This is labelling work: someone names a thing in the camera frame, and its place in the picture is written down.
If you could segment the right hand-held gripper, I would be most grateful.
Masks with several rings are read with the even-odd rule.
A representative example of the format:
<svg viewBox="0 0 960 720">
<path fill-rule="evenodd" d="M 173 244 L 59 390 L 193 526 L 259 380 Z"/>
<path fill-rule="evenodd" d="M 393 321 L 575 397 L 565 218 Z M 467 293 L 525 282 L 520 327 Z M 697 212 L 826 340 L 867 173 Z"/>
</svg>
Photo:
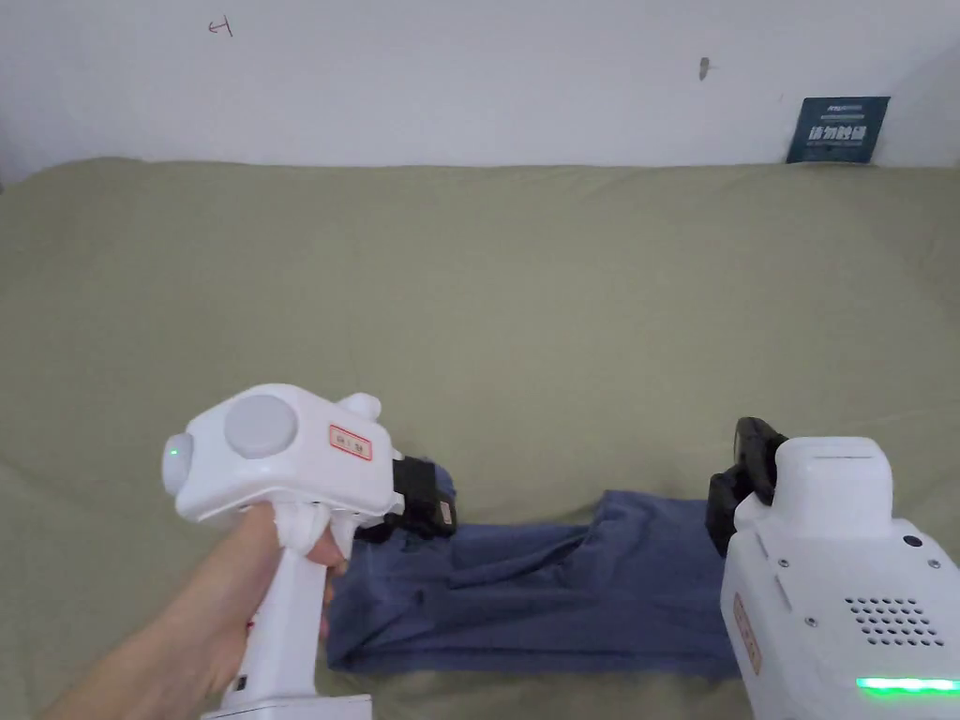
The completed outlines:
<svg viewBox="0 0 960 720">
<path fill-rule="evenodd" d="M 958 717 L 958 568 L 894 516 L 875 441 L 741 417 L 706 525 L 754 718 Z"/>
</svg>

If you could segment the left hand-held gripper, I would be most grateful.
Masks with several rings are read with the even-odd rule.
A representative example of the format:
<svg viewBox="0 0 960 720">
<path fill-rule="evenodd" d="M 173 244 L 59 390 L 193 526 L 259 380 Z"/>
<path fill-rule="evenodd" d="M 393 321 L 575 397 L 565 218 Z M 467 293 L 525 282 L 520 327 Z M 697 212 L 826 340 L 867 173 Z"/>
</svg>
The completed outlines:
<svg viewBox="0 0 960 720">
<path fill-rule="evenodd" d="M 327 570 L 308 554 L 325 533 L 350 556 L 353 539 L 396 532 L 447 537 L 458 525 L 435 467 L 406 457 L 378 422 L 382 404 L 356 393 L 330 401 L 289 384 L 249 388 L 201 413 L 166 443 L 163 483 L 182 518 L 233 525 L 270 504 L 282 547 L 249 625 L 242 664 L 215 719 L 369 719 L 368 695 L 324 697 L 314 673 Z"/>
</svg>

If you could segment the person's left hand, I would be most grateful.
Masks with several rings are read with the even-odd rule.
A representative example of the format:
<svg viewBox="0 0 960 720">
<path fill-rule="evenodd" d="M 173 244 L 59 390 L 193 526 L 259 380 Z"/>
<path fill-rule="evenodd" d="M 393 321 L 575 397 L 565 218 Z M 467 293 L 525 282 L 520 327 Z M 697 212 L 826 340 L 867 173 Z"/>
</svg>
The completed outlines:
<svg viewBox="0 0 960 720">
<path fill-rule="evenodd" d="M 152 624 L 149 678 L 191 704 L 224 690 L 242 664 L 249 625 L 281 554 L 274 509 L 253 506 Z"/>
</svg>

